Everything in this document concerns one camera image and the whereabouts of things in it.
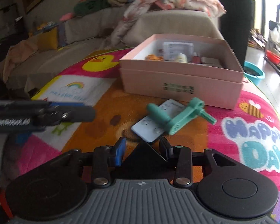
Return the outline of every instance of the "bottle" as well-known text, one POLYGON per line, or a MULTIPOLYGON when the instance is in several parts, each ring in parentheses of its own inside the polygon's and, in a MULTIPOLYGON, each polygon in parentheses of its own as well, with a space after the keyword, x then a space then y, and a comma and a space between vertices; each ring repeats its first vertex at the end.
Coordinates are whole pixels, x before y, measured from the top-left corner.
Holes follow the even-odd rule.
POLYGON ((188 59, 187 59, 187 56, 185 54, 179 53, 175 57, 174 62, 188 63, 188 59))
POLYGON ((191 63, 193 63, 193 64, 200 64, 201 63, 201 58, 197 55, 196 52, 193 53, 191 63))

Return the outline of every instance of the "black curtain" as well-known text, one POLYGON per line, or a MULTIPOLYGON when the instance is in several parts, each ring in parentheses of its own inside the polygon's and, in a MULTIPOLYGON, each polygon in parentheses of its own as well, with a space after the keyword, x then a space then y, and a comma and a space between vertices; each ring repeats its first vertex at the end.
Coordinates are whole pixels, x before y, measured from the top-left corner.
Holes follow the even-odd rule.
POLYGON ((220 31, 243 66, 251 29, 251 0, 220 0, 227 13, 220 18, 220 31))

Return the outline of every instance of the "yellow cushion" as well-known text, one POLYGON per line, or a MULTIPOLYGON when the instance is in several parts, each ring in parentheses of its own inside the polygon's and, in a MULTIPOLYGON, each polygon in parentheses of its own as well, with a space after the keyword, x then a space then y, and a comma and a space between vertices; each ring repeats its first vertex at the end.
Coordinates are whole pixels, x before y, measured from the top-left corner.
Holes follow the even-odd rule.
POLYGON ((47 51, 50 49, 57 50, 58 48, 58 38, 57 38, 57 28, 53 28, 51 31, 39 35, 37 46, 39 52, 47 51))

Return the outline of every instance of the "orange mat area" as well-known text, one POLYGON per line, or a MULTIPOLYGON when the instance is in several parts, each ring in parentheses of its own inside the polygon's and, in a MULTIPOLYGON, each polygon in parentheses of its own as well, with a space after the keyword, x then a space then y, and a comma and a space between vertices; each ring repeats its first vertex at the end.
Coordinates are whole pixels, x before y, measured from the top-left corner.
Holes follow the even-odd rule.
MULTIPOLYGON (((127 157, 140 138, 131 131, 131 126, 147 115, 149 103, 160 105, 164 99, 128 94, 123 91, 118 79, 94 106, 96 118, 91 123, 82 123, 63 148, 66 152, 80 148, 83 152, 93 151, 102 145, 114 145, 119 137, 127 139, 127 157)), ((207 147, 207 121, 196 118, 184 126, 178 133, 166 137, 172 145, 188 146, 192 151, 203 152, 207 147)), ((194 181, 202 179, 201 167, 195 167, 194 181)))

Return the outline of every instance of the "black circular pad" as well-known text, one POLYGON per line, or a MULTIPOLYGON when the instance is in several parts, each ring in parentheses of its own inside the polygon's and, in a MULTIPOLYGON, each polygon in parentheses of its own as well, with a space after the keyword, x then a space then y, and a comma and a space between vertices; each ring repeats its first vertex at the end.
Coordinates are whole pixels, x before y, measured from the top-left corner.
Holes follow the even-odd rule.
POLYGON ((215 167, 198 183, 196 193, 208 209, 233 219, 267 215, 278 200, 278 189, 269 178, 240 163, 215 167))
POLYGON ((13 214, 32 221, 60 218, 79 207, 86 195, 86 184, 68 169, 58 167, 32 170, 6 189, 13 214))
POLYGON ((223 184, 226 194, 234 198, 246 199, 257 192, 257 186, 247 179, 230 179, 223 184))

